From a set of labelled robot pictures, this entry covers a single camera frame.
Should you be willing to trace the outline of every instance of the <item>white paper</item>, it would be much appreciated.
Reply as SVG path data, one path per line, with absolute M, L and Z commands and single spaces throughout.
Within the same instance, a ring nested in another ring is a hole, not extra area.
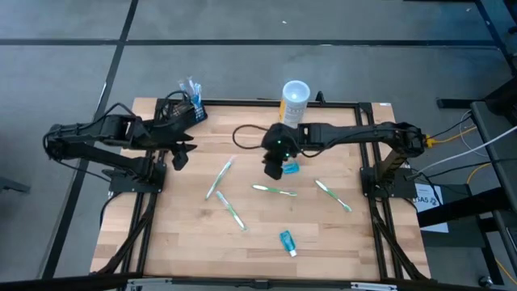
M 414 204 L 417 207 L 417 210 L 419 212 L 422 212 L 424 210 L 432 209 L 434 207 L 439 206 L 438 201 L 436 201 L 435 194 L 433 193 L 433 189 L 431 186 L 426 184 L 420 184 L 415 183 L 417 188 L 417 195 L 416 203 Z M 440 202 L 443 204 L 443 198 L 442 198 L 442 189 L 439 186 L 435 186 L 436 194 L 438 194 L 438 198 Z M 434 226 L 426 226 L 420 228 L 420 230 L 425 231 L 433 231 L 433 232 L 440 232 L 440 233 L 448 233 L 449 228 L 447 225 L 447 222 L 440 223 Z

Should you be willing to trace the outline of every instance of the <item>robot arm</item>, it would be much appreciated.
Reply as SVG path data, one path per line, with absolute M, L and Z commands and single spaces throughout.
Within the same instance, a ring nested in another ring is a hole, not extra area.
M 424 151 L 424 135 L 421 130 L 407 123 L 384 122 L 365 126 L 337 127 L 331 124 L 299 124 L 292 129 L 285 124 L 274 124 L 264 135 L 261 146 L 267 150 L 263 162 L 264 172 L 273 179 L 282 176 L 282 162 L 302 153 L 308 158 L 340 144 L 384 142 L 393 149 L 389 165 L 379 165 L 381 176 L 389 175 L 407 158 L 418 157 Z M 317 151 L 309 155 L 306 150 Z
M 134 115 L 105 115 L 87 124 L 55 124 L 44 135 L 43 144 L 47 155 L 58 162 L 83 158 L 114 167 L 103 171 L 111 178 L 110 191 L 152 192 L 162 187 L 165 164 L 155 163 L 150 156 L 128 158 L 96 148 L 93 143 L 130 150 L 170 150 L 174 168 L 179 171 L 188 162 L 187 152 L 196 145 L 185 144 L 193 137 L 174 124 L 165 125 Z

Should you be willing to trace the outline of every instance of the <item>gray floor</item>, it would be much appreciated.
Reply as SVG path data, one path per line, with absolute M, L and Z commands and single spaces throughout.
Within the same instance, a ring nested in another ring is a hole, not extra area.
M 0 38 L 117 39 L 129 3 L 4 0 Z M 511 19 L 501 2 L 485 4 L 502 38 L 511 49 L 516 47 L 517 36 L 505 33 Z M 129 38 L 489 40 L 490 34 L 469 3 L 147 0 L 137 8 Z M 54 123 L 91 119 L 114 50 L 112 46 L 0 46 L 0 175 L 32 187 L 29 195 L 0 195 L 1 281 L 38 276 L 73 174 L 45 157 L 40 139 Z M 485 48 L 135 46 L 124 49 L 108 106 L 131 105 L 138 96 L 163 96 L 189 74 L 203 84 L 204 96 L 210 99 L 278 99 L 286 81 L 301 79 L 313 91 L 322 90 L 328 100 L 390 102 L 397 120 L 427 133 L 456 123 L 464 113 L 440 111 L 435 99 L 480 98 L 510 77 L 500 52 Z M 472 145 L 480 141 L 476 133 L 467 136 Z M 461 141 L 453 141 L 411 163 L 419 168 L 464 150 Z M 472 155 L 454 164 L 482 161 Z M 100 168 L 90 166 L 92 171 Z M 457 171 L 436 182 L 463 183 L 468 174 L 469 169 Z M 484 169 L 472 187 L 480 192 L 496 184 L 494 172 Z M 57 276 L 88 273 L 106 195 L 107 184 L 86 177 Z M 496 256 L 510 268 L 499 237 L 490 239 Z M 431 274 L 439 281 L 476 285 L 477 278 L 487 273 L 479 250 L 426 250 Z M 506 280 L 506 287 L 514 286 Z

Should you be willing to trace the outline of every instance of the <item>sticker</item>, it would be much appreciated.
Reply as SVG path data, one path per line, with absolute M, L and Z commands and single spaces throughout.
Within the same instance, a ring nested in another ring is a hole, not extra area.
M 438 207 L 439 203 L 435 198 L 435 193 L 433 192 L 433 188 L 426 184 L 415 183 L 414 186 L 417 188 L 416 203 L 414 205 L 417 207 L 419 212 L 433 209 L 434 207 Z M 436 195 L 438 195 L 438 199 L 443 204 L 442 197 L 442 189 L 440 186 L 435 186 Z M 447 222 L 440 223 L 434 226 L 426 226 L 420 228 L 420 230 L 424 231 L 432 231 L 432 232 L 440 232 L 440 233 L 448 233 L 449 228 Z
M 284 114 L 285 114 L 285 99 L 282 99 L 282 102 L 280 102 L 280 122 L 284 122 Z

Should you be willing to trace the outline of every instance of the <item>wooden tabletop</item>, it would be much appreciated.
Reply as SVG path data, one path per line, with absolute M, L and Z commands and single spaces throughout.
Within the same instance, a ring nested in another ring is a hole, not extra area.
M 133 111 L 144 120 L 152 119 L 155 104 L 156 99 L 137 98 Z M 390 104 L 372 106 L 376 123 L 394 121 Z M 198 145 L 188 153 L 188 164 L 181 171 L 174 171 L 171 155 L 166 156 L 169 165 L 163 191 L 158 195 L 145 262 L 146 276 L 379 279 L 368 202 L 359 181 L 362 165 L 358 145 L 337 145 L 317 158 L 300 156 L 300 172 L 275 181 L 263 173 L 264 150 L 242 150 L 232 143 L 231 134 L 241 124 L 269 127 L 277 122 L 279 109 L 207 106 L 206 110 L 208 119 L 187 130 L 195 138 L 191 143 Z M 304 122 L 355 125 L 355 113 L 343 108 L 308 108 Z M 259 145 L 263 134 L 257 129 L 243 129 L 237 134 L 237 141 Z M 380 151 L 385 157 L 390 148 L 380 145 Z M 131 157 L 144 155 L 138 151 L 122 153 Z M 204 199 L 233 155 L 234 163 L 217 190 L 248 226 L 245 232 L 216 195 Z M 336 200 L 316 187 L 314 179 L 331 188 L 353 211 L 345 212 Z M 251 187 L 254 183 L 294 191 L 298 196 L 260 192 Z M 135 196 L 125 193 L 108 205 L 92 271 L 106 264 L 127 237 Z M 419 271 L 429 276 L 414 208 L 403 200 L 390 202 L 398 242 Z M 285 230 L 290 230 L 296 242 L 298 256 L 294 258 L 279 239 Z M 137 242 L 130 270 L 136 268 L 139 249 Z M 385 256 L 393 276 L 386 243 Z

